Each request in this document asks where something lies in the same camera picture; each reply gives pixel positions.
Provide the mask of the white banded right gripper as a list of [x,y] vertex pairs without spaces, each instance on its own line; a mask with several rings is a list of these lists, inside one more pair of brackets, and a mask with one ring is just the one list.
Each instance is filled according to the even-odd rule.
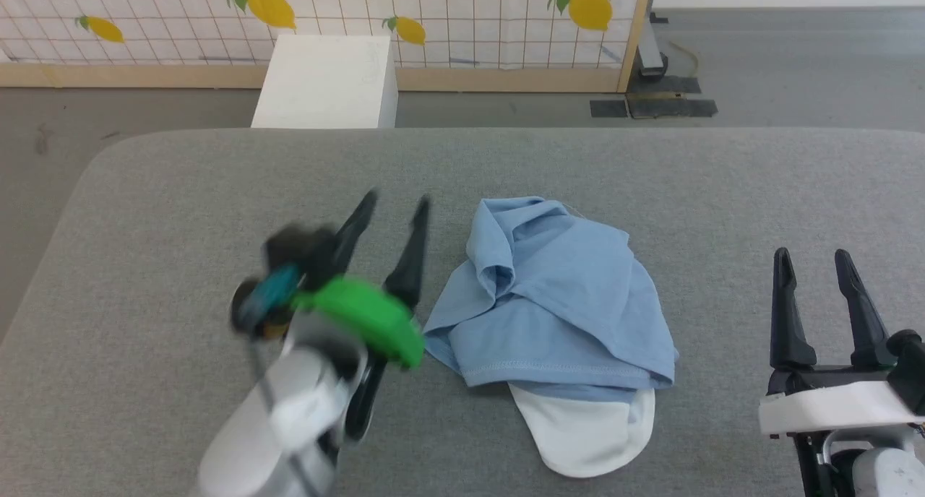
[[774,254],[770,366],[775,370],[759,402],[759,427],[766,436],[918,423],[918,412],[887,382],[896,356],[887,349],[887,329],[845,249],[836,250],[835,268],[849,312],[853,368],[812,368],[818,358],[799,315],[789,250],[778,248]]

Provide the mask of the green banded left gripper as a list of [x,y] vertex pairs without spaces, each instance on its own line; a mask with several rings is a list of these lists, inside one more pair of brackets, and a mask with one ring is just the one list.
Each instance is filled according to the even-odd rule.
[[[379,195],[367,191],[336,233],[332,257],[334,275],[347,272],[361,234],[368,228]],[[420,198],[410,221],[410,235],[399,260],[384,280],[383,289],[354,277],[334,277],[316,292],[297,290],[288,302],[294,311],[319,311],[360,337],[387,362],[418,368],[425,355],[425,340],[414,319],[425,270],[431,202]]]

